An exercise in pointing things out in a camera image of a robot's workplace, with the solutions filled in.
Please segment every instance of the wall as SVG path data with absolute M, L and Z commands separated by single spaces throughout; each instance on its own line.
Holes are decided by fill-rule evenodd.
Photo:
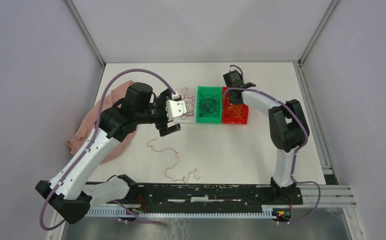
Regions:
M 34 187 L 70 159 L 100 72 L 63 1 L 0 0 L 0 240 L 45 238 Z
M 330 0 L 73 0 L 108 63 L 297 60 Z
M 386 1 L 341 1 L 304 68 L 367 236 L 386 239 Z

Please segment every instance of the purple cable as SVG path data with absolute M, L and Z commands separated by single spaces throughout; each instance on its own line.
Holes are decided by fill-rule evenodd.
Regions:
M 136 215 L 133 211 L 129 210 L 126 206 L 124 206 L 122 203 L 116 201 L 116 200 L 113 200 L 112 202 L 116 203 L 117 205 L 121 206 L 123 209 L 125 209 L 125 211 L 127 211 L 129 214 L 131 214 L 132 216 L 134 216 L 136 219 L 140 220 L 140 221 L 131 221 L 130 223 L 139 223 L 139 224 L 155 224 L 155 225 L 160 225 L 160 224 L 163 224 L 163 222 L 161 221 L 150 221 L 150 220 L 147 220 L 147 219 L 144 219 L 138 215 Z
M 116 75 L 114 78 L 112 78 L 112 80 L 110 80 L 110 82 L 107 84 L 106 88 L 104 89 L 103 91 L 103 95 L 101 96 L 101 99 L 100 99 L 100 105 L 99 105 L 99 110 L 98 110 L 98 114 L 97 114 L 97 121 L 96 121 L 96 126 L 94 128 L 94 134 L 93 134 L 93 137 L 91 138 L 91 141 L 87 144 L 87 146 L 85 147 L 85 149 L 80 149 L 81 154 L 79 155 L 78 158 L 76 158 L 76 160 L 74 161 L 74 163 L 68 168 L 68 170 L 63 174 L 63 176 L 59 179 L 59 182 L 63 182 L 66 177 L 69 175 L 69 173 L 72 171 L 72 169 L 76 166 L 76 164 L 78 164 L 78 162 L 82 159 L 82 157 L 85 155 L 87 149 L 89 149 L 91 147 L 91 145 L 93 144 L 94 140 L 96 139 L 97 137 L 97 134 L 98 134 L 98 128 L 99 128 L 99 124 L 100 124 L 100 117 L 101 117 L 101 111 L 103 109 L 103 100 L 104 98 L 106 97 L 106 93 L 107 91 L 109 90 L 110 86 L 112 85 L 112 83 L 114 81 L 116 81 L 116 79 L 118 79 L 119 77 L 125 75 L 125 74 L 128 74 L 128 73 L 133 73 L 133 72 L 142 72 L 142 73 L 147 73 L 147 74 L 150 74 L 150 75 L 153 75 L 155 77 L 157 77 L 160 81 L 163 82 L 163 84 L 173 93 L 175 94 L 175 91 L 171 88 L 171 86 L 169 86 L 169 84 L 159 75 L 157 75 L 156 73 L 152 72 L 152 71 L 149 71 L 149 70 L 145 70 L 145 69 L 141 69 L 141 68 L 134 68 L 134 69 L 130 69 L 130 70 L 126 70 L 126 71 L 123 71 L 121 72 L 120 74 Z M 47 204 L 48 202 L 50 201 L 51 197 L 53 196 L 53 194 L 57 191 L 57 189 L 60 187 L 60 185 L 56 184 L 56 186 L 51 190 L 51 192 L 48 194 L 46 200 L 44 201 L 43 203 L 43 206 L 41 208 L 41 213 L 40 213 L 40 226 L 42 229 L 46 230 L 46 231 L 51 231 L 51 230 L 54 230 L 58 227 L 60 227 L 64 222 L 65 220 L 59 222 L 58 224 L 56 224 L 55 226 L 52 226 L 52 227 L 47 227 L 45 226 L 44 224 L 44 213 L 46 211 L 46 207 L 47 207 Z
M 319 186 L 319 184 L 317 182 L 314 182 L 314 181 L 296 181 L 296 179 L 294 179 L 293 177 L 293 173 L 294 173 L 294 168 L 296 166 L 296 157 L 297 157 L 297 152 L 306 145 L 306 143 L 308 142 L 308 133 L 305 129 L 305 127 L 303 126 L 302 122 L 300 122 L 299 118 L 296 116 L 296 114 L 294 114 L 294 112 L 285 104 L 283 103 L 282 101 L 280 100 L 277 100 L 276 98 L 274 98 L 273 96 L 271 95 L 268 95 L 264 92 L 261 92 L 259 90 L 255 90 L 255 89 L 247 89 L 247 88 L 237 88 L 237 87 L 230 87 L 230 88 L 227 88 L 225 91 L 224 91 L 224 95 L 223 95 L 223 98 L 222 99 L 225 99 L 225 96 L 227 95 L 228 91 L 230 90 L 240 90 L 240 91 L 245 91 L 245 92 L 254 92 L 254 93 L 257 93 L 257 94 L 261 94 L 269 99 L 271 99 L 272 101 L 280 104 L 281 106 L 283 106 L 290 114 L 291 116 L 294 118 L 294 120 L 296 120 L 297 124 L 299 125 L 300 129 L 302 129 L 303 131 L 303 134 L 305 135 L 305 141 L 303 141 L 303 143 L 294 150 L 294 154 L 293 154 L 293 161 L 291 163 L 291 171 L 290 171 L 290 178 L 293 182 L 295 182 L 296 184 L 314 184 L 316 185 L 316 187 L 318 188 L 318 198 L 316 200 L 316 203 L 315 203 L 315 206 L 313 207 L 313 209 L 307 214 L 305 215 L 304 217 L 301 217 L 301 218 L 298 218 L 296 220 L 292 220 L 292 221 L 289 221 L 288 223 L 286 224 L 293 224 L 293 223 L 297 223 L 297 222 L 301 222 L 302 220 L 305 220 L 306 218 L 308 218 L 309 216 L 311 216 L 315 211 L 316 211 L 316 208 L 318 207 L 319 205 L 319 201 L 321 200 L 321 187 Z
M 231 68 L 231 67 L 234 67 L 234 68 L 238 69 L 238 70 L 240 71 L 240 74 L 243 76 L 243 70 L 242 70 L 239 66 L 234 65 L 234 64 L 231 64 L 231 65 L 230 65 L 230 68 Z

